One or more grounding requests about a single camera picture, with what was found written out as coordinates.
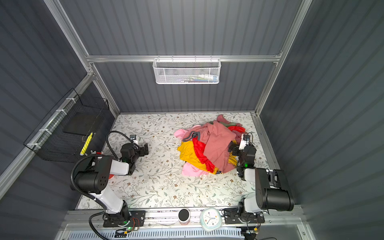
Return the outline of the yellow cloth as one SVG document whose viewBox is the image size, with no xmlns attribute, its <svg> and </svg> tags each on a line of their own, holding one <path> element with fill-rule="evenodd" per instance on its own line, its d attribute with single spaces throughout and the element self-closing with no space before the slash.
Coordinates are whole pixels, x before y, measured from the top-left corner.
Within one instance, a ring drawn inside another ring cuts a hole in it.
<svg viewBox="0 0 384 240">
<path fill-rule="evenodd" d="M 211 162 L 201 162 L 201 159 L 195 153 L 195 147 L 193 142 L 182 143 L 178 147 L 178 151 L 180 152 L 180 159 L 185 163 L 190 163 L 198 169 L 208 172 L 209 174 L 222 174 L 222 172 Z"/>
</svg>

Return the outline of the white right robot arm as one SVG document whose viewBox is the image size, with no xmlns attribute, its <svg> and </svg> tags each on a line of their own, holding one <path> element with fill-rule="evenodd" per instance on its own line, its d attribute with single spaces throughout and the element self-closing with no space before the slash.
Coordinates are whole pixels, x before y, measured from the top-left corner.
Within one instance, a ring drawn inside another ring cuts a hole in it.
<svg viewBox="0 0 384 240">
<path fill-rule="evenodd" d="M 257 150 L 254 145 L 231 143 L 228 152 L 239 158 L 236 165 L 239 178 L 255 184 L 254 192 L 238 203 L 235 214 L 238 218 L 269 210 L 290 212 L 294 209 L 295 202 L 284 171 L 255 167 Z"/>
</svg>

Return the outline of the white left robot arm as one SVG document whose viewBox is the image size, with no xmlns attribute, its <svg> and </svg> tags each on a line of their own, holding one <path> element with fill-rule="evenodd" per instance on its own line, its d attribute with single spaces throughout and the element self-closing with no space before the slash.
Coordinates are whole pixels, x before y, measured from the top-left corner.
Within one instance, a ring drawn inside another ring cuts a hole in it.
<svg viewBox="0 0 384 240">
<path fill-rule="evenodd" d="M 148 144 L 137 147 L 124 144 L 120 159 L 107 155 L 89 155 L 79 160 L 71 171 L 71 189 L 90 198 L 103 208 L 104 227 L 125 227 L 139 222 L 130 213 L 126 201 L 108 185 L 110 176 L 131 176 L 136 161 L 149 154 Z"/>
</svg>

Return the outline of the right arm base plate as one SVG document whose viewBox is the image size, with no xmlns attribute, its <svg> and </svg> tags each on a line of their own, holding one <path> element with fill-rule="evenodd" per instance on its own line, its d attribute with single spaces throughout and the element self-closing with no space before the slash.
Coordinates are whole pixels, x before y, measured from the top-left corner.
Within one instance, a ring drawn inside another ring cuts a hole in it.
<svg viewBox="0 0 384 240">
<path fill-rule="evenodd" d="M 265 218 L 263 212 L 258 213 L 239 213 L 238 208 L 225 208 L 221 210 L 225 223 L 228 225 L 234 224 L 263 224 Z"/>
</svg>

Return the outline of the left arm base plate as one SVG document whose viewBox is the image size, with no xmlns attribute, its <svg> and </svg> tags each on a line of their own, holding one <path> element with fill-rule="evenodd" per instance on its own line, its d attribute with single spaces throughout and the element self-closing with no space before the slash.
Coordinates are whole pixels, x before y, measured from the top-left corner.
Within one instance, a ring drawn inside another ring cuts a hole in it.
<svg viewBox="0 0 384 240">
<path fill-rule="evenodd" d="M 142 227 L 145 222 L 146 211 L 128 211 L 118 214 L 104 214 L 103 227 Z"/>
</svg>

